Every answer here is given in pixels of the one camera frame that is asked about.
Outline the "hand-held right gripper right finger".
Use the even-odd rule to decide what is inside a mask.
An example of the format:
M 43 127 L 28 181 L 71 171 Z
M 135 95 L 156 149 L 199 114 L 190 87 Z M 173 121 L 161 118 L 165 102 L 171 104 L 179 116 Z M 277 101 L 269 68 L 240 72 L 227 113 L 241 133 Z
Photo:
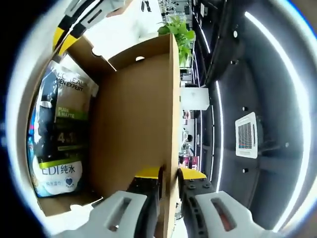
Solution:
M 181 213 L 189 238 L 268 238 L 251 212 L 224 191 L 216 191 L 201 172 L 177 171 Z

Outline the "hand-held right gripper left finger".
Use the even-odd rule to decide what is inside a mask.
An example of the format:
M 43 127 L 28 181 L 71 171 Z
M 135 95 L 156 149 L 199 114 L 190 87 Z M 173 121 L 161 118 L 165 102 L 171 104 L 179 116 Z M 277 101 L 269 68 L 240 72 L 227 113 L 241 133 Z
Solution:
M 93 207 L 88 221 L 57 238 L 153 238 L 160 213 L 165 166 L 135 175 L 125 191 L 117 191 Z

